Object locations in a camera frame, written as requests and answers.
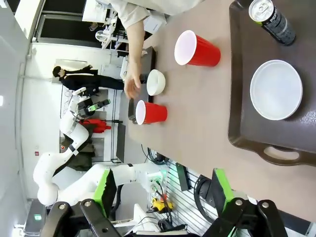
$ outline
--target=desk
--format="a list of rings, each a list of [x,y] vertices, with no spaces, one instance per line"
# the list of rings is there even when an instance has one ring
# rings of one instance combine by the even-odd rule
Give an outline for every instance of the desk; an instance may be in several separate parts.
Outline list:
[[[279,209],[316,222],[316,167],[272,165],[228,141],[231,2],[205,0],[174,17],[145,41],[145,48],[153,46],[157,51],[156,68],[166,76],[165,91],[154,101],[167,106],[168,119],[143,126],[130,122],[129,135],[208,177],[213,168],[223,168],[233,189],[256,199],[271,199]],[[218,66],[176,64],[173,49],[185,30],[193,30],[220,47],[222,58]]]

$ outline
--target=red cup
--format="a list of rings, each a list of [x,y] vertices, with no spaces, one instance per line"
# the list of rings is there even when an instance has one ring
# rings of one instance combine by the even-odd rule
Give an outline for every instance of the red cup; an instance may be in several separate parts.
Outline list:
[[[193,31],[185,31],[176,42],[174,58],[179,65],[214,67],[221,59],[221,51]]]
[[[140,100],[136,106],[136,121],[139,125],[153,122],[164,122],[168,116],[167,108],[163,105]]]

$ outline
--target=white plate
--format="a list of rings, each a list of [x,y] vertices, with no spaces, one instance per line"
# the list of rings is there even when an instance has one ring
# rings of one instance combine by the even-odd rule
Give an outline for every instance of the white plate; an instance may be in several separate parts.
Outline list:
[[[271,60],[252,77],[250,97],[257,112],[266,119],[290,117],[299,107],[303,86],[297,71],[287,62]]]

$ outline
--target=tray handle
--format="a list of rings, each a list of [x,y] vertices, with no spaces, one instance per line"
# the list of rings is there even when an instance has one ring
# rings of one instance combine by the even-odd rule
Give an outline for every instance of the tray handle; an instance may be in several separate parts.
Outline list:
[[[262,147],[258,155],[265,161],[276,165],[291,166],[307,164],[316,166],[316,154],[290,148],[267,145]]]

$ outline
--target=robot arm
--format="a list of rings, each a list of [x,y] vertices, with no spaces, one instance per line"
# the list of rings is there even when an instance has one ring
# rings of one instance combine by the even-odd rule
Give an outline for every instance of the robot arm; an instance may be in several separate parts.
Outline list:
[[[64,190],[52,182],[56,169],[65,164],[72,155],[77,155],[77,149],[88,139],[88,131],[77,122],[78,104],[82,101],[73,98],[68,110],[61,119],[60,130],[73,140],[73,143],[64,153],[44,153],[34,169],[33,179],[39,186],[38,199],[44,205],[52,205],[56,201],[66,201],[75,205],[78,201],[92,198],[105,170],[108,168],[96,164],[79,180]],[[137,165],[120,165],[112,169],[117,186],[131,182],[139,182],[147,192],[159,189],[155,181],[163,183],[165,166],[153,163]]]
[[[65,164],[77,149],[88,139],[88,131],[78,122],[70,110],[63,116],[60,130],[74,142],[64,153],[44,153],[34,169],[33,179],[39,186],[38,198],[44,205],[52,205],[57,200],[58,187],[52,182],[56,169]]]

